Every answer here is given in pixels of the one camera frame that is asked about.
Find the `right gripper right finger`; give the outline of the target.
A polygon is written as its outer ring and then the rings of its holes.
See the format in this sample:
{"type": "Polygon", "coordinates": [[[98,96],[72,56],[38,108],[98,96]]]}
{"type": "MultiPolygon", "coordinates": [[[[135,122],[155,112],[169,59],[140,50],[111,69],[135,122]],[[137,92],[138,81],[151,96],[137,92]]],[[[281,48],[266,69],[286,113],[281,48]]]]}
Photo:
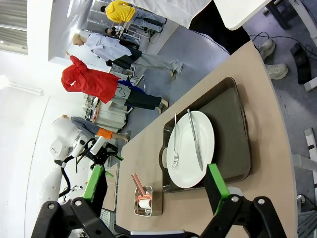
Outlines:
{"type": "Polygon", "coordinates": [[[213,218],[202,238],[224,238],[232,226],[241,226],[250,238],[285,238],[286,233],[272,201],[258,196],[252,201],[230,193],[216,164],[208,164],[204,187],[213,218]]]}

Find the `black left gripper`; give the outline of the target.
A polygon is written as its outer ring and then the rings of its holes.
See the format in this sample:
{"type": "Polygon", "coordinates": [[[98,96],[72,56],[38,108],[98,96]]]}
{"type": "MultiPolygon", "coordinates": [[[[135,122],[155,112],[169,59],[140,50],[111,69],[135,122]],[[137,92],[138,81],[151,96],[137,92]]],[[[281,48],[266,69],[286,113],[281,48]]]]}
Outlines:
{"type": "Polygon", "coordinates": [[[116,157],[118,160],[123,161],[116,149],[115,145],[105,145],[100,148],[96,155],[93,155],[91,150],[86,155],[90,160],[93,161],[93,164],[90,166],[90,169],[93,169],[94,166],[100,166],[100,176],[113,178],[114,174],[107,170],[107,167],[104,166],[105,162],[109,157],[116,157]]]}

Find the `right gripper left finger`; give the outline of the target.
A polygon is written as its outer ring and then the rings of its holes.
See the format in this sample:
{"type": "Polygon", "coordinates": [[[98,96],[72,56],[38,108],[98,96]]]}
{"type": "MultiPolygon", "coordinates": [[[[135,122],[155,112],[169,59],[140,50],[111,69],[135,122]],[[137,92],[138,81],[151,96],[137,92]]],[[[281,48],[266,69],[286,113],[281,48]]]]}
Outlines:
{"type": "Polygon", "coordinates": [[[67,238],[82,229],[89,238],[113,238],[114,234],[100,219],[106,196],[104,166],[95,166],[82,197],[61,205],[57,201],[43,203],[35,222],[33,238],[67,238]]]}

